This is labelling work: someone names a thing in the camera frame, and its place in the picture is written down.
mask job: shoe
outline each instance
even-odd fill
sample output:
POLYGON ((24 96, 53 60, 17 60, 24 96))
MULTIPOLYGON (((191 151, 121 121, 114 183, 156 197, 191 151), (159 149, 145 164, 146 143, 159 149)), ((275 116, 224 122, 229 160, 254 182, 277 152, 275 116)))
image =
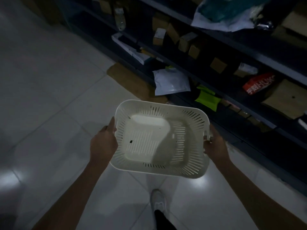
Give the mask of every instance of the shoe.
POLYGON ((159 210, 166 216, 166 200, 160 190, 152 190, 150 195, 150 205, 153 215, 155 210, 159 210))

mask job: forearm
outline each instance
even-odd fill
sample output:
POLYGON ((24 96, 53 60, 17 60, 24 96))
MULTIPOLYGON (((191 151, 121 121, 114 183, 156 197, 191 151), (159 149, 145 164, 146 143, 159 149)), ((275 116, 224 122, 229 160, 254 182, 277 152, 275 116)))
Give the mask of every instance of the forearm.
POLYGON ((33 230, 73 230, 77 227, 85 205, 99 179, 105 170, 105 165, 88 163, 82 174, 58 199, 33 230))
POLYGON ((216 166, 259 230, 307 229, 304 222, 263 193, 230 160, 216 166))

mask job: red package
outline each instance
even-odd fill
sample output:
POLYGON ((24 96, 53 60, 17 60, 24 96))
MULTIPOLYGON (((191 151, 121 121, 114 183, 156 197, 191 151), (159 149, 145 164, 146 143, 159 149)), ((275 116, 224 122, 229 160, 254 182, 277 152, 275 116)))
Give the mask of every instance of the red package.
POLYGON ((273 73, 264 73, 253 77, 247 83, 245 83, 245 85, 243 85, 243 89, 249 95, 252 95, 272 84, 274 77, 275 75, 273 73))

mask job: white plastic basket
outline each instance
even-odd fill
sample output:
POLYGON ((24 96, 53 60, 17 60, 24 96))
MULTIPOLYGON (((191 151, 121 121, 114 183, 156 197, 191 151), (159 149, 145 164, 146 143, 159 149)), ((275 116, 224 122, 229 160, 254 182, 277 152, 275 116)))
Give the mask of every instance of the white plastic basket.
POLYGON ((118 149, 111 164, 120 170, 199 178, 209 158, 207 115, 190 107, 139 100, 121 103, 115 114, 118 149))

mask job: tiled floor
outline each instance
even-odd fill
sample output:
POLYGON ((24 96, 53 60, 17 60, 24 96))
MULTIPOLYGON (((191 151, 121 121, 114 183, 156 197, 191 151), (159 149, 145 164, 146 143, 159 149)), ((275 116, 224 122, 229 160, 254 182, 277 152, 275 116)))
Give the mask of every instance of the tiled floor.
MULTIPOLYGON (((10 26, 0 28, 0 229, 30 229, 83 170, 91 137, 136 97, 106 75, 112 60, 64 27, 27 11, 31 18, 18 18, 3 3, 0 12, 10 26)), ((229 151, 257 186, 307 222, 305 197, 229 151)), ((154 188, 166 194, 178 230, 257 229, 213 163, 195 180, 108 166, 77 229, 153 229, 154 188)))

